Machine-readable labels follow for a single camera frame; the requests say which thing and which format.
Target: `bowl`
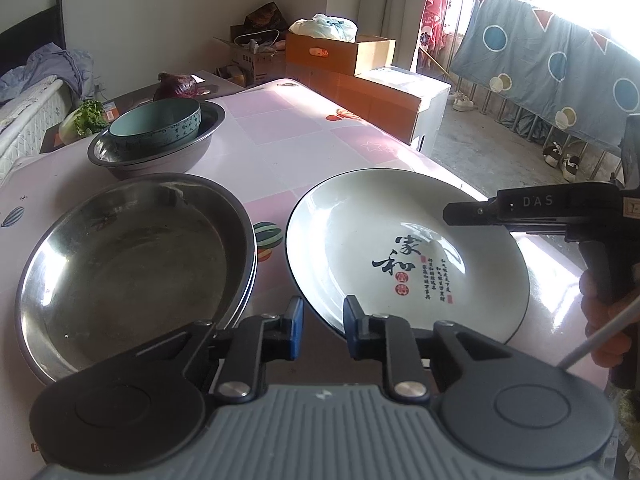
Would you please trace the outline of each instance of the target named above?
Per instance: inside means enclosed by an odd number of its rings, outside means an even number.
[[[232,326],[256,263],[249,217],[222,186],[172,173],[118,183],[31,253],[15,302],[20,350],[50,383],[196,319]]]
[[[529,303],[529,274],[503,226],[449,226],[447,203],[472,200],[420,173],[373,168],[334,176],[303,196],[286,255],[313,309],[344,334],[344,297],[365,314],[431,330],[452,320],[505,342]]]
[[[207,152],[213,132],[225,119],[224,109],[209,102],[201,103],[202,120],[193,138],[165,146],[157,153],[138,155],[116,149],[113,137],[104,131],[94,137],[87,155],[89,160],[107,168],[120,180],[149,173],[183,173],[190,170]]]
[[[189,137],[200,125],[200,102],[183,97],[141,105],[118,117],[108,133],[115,149],[141,153]]]

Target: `cable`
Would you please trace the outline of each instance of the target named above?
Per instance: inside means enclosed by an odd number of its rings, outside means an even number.
[[[577,348],[571,350],[568,355],[558,363],[558,368],[567,370],[575,365],[585,355],[590,354],[591,351],[599,348],[606,343],[611,337],[616,335],[621,330],[624,330],[627,325],[634,322],[634,320],[640,314],[640,296],[636,297],[625,310],[620,312],[615,318],[609,321],[605,326],[596,330],[587,341],[578,345]]]

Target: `pink tablecloth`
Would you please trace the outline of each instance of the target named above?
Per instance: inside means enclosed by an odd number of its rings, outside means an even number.
[[[417,171],[484,200],[432,160],[293,81],[272,82],[216,102],[225,108],[226,120],[190,173],[231,190],[254,224],[271,222],[284,229],[293,206],[307,190],[360,168]],[[42,386],[23,361],[14,332],[20,273],[34,245],[60,215],[116,182],[107,170],[89,162],[88,143],[89,139],[82,140],[49,155],[22,160],[0,186],[0,220],[10,219],[0,228],[2,478],[28,478],[42,466],[28,427],[30,405]],[[539,237],[517,235],[516,240],[529,267],[531,297],[524,322],[510,344],[555,363],[584,339],[580,270]],[[270,254],[262,253],[260,259],[246,315],[281,312],[296,291],[287,272],[284,244]],[[302,357],[294,364],[276,366],[270,377],[307,383],[376,380],[379,368],[350,362],[343,342],[317,319],[307,316],[306,324]],[[599,386],[606,381],[606,371],[590,358],[573,371]]]

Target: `teal ceramic bowl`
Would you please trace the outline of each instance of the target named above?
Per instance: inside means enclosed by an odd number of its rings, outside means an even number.
[[[162,99],[121,115],[109,127],[109,134],[119,151],[152,153],[196,134],[200,120],[196,99]]]

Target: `stainless steel bowl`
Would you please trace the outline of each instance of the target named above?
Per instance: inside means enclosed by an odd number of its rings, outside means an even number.
[[[62,216],[20,278],[20,349],[44,383],[195,319],[242,314],[255,278],[251,221],[228,190],[160,173],[110,187]]]
[[[117,149],[113,137],[105,130],[97,134],[89,145],[89,160],[107,168],[120,180],[163,171],[188,171],[207,152],[213,132],[225,120],[225,111],[220,105],[203,101],[200,107],[200,127],[191,140],[180,140],[147,156],[127,155],[127,152]]]

